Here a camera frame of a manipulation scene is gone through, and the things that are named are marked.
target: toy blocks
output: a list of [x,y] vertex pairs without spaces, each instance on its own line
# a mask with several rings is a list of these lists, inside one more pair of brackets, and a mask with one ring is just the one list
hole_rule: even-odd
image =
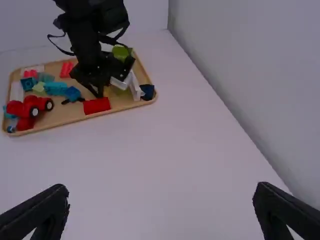
[[121,62],[125,62],[126,58],[131,55],[132,48],[125,48],[124,46],[116,45],[112,48],[114,57]]
[[6,119],[16,119],[17,118],[16,115],[7,113],[7,106],[3,106],[2,109],[3,109],[4,117]]
[[103,97],[83,102],[85,115],[100,113],[111,109],[109,98]]
[[23,87],[23,90],[27,92],[27,91],[31,91],[34,85],[36,85],[38,81],[34,77],[27,77],[27,78],[22,78],[20,82]]
[[154,99],[155,95],[155,86],[151,84],[140,85],[141,90],[144,92],[144,96],[141,96],[144,101],[151,101]]
[[65,82],[46,82],[43,87],[46,94],[50,96],[64,96],[68,89]]
[[70,78],[69,73],[71,72],[73,67],[74,67],[74,64],[71,61],[64,62],[60,72],[60,78],[62,79]]
[[37,79],[38,78],[38,73],[34,69],[25,70],[24,73],[23,73],[23,77],[24,78],[35,78],[35,79]]
[[132,80],[133,80],[133,74],[132,72],[129,72],[128,76],[124,81],[120,81],[112,76],[110,79],[110,84],[124,91],[131,84]]
[[45,85],[44,82],[42,81],[38,82],[36,85],[33,86],[32,88],[33,92],[38,95],[44,95],[46,93],[44,85]]
[[55,76],[52,76],[48,73],[45,72],[39,72],[38,73],[38,81],[39,82],[44,82],[44,83],[50,83],[55,80]]
[[81,92],[74,86],[68,87],[64,92],[64,95],[71,103],[74,103],[81,98]]
[[141,97],[145,95],[145,93],[141,90],[135,74],[133,72],[131,73],[132,73],[132,81],[129,84],[129,87],[133,96],[133,100],[135,102],[138,102],[141,100]]

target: blue lego brick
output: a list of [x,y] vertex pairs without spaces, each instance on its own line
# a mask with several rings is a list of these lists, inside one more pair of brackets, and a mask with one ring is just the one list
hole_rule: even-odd
[[68,89],[65,82],[46,82],[43,87],[46,94],[50,96],[64,96]]
[[55,76],[52,76],[45,72],[39,72],[38,79],[39,79],[39,82],[50,83],[55,80]]
[[69,87],[65,91],[64,95],[72,103],[76,102],[78,100],[78,98],[81,98],[81,92],[77,88],[75,88],[74,86]]
[[26,77],[20,80],[24,91],[31,91],[38,82],[34,77]]
[[16,128],[14,126],[8,126],[6,128],[6,132],[9,134],[14,134],[16,132]]
[[7,119],[16,119],[17,118],[16,115],[12,115],[12,114],[7,113],[7,106],[3,106],[2,109],[3,109],[3,112],[4,112],[4,117],[5,118],[7,118]]

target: toy car wheel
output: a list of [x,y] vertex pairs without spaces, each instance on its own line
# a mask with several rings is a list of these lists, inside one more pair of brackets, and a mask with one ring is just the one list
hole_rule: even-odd
[[30,111],[29,111],[29,116],[31,118],[34,118],[34,117],[36,117],[38,115],[39,115],[39,108],[37,108],[36,106],[31,107]]
[[44,108],[45,108],[46,111],[49,112],[52,109],[54,109],[54,107],[55,107],[54,101],[52,101],[51,99],[45,102],[45,107]]

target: lego brick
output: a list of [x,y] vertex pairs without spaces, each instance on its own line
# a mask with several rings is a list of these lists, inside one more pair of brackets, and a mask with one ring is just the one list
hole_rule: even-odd
[[83,111],[85,115],[100,113],[111,109],[109,98],[103,97],[83,102]]
[[20,80],[24,91],[31,91],[34,85],[37,84],[37,80],[34,77],[22,78]]
[[144,92],[144,95],[141,96],[144,101],[151,101],[155,96],[155,86],[151,84],[140,85],[141,90]]
[[126,58],[131,55],[132,48],[129,48],[128,50],[124,46],[116,45],[112,48],[112,53],[116,59],[124,63]]
[[53,82],[54,80],[55,80],[55,76],[53,76],[53,75],[50,75],[45,72],[38,73],[38,81],[39,82],[50,83],[50,82]]
[[32,90],[34,93],[38,95],[44,95],[46,93],[45,88],[44,88],[45,83],[40,81],[36,85],[33,86]]
[[16,115],[7,113],[7,106],[3,106],[2,109],[3,109],[3,113],[4,113],[5,118],[7,118],[7,119],[16,119],[17,118]]
[[46,82],[44,84],[44,90],[46,94],[50,96],[64,96],[65,91],[68,89],[68,85],[65,82]]
[[61,72],[60,72],[60,78],[70,78],[69,73],[71,72],[72,68],[74,67],[74,64],[71,61],[64,62],[62,64]]
[[120,81],[112,76],[110,79],[110,84],[124,91],[128,88],[132,80],[133,80],[133,73],[129,72],[128,76],[124,81]]
[[64,92],[64,95],[72,103],[76,102],[78,98],[81,98],[81,92],[74,86],[68,87]]
[[25,91],[22,86],[22,84],[19,81],[13,81],[11,83],[11,89],[10,89],[10,101],[16,100],[23,102],[25,96]]
[[144,96],[145,93],[141,90],[139,86],[139,82],[135,76],[135,74],[132,72],[132,82],[129,84],[133,100],[135,102],[138,102],[141,100],[141,96]]
[[16,128],[15,128],[14,126],[8,126],[8,127],[6,128],[6,132],[7,132],[8,134],[14,134],[14,133],[16,132]]
[[31,70],[26,70],[24,71],[23,73],[23,77],[24,78],[35,78],[35,79],[38,79],[38,72],[34,69],[31,69]]
[[25,71],[29,72],[30,70],[35,70],[37,73],[41,73],[45,71],[45,66],[44,65],[35,65],[35,66],[30,66],[30,67],[25,67],[21,68],[20,75],[23,78]]

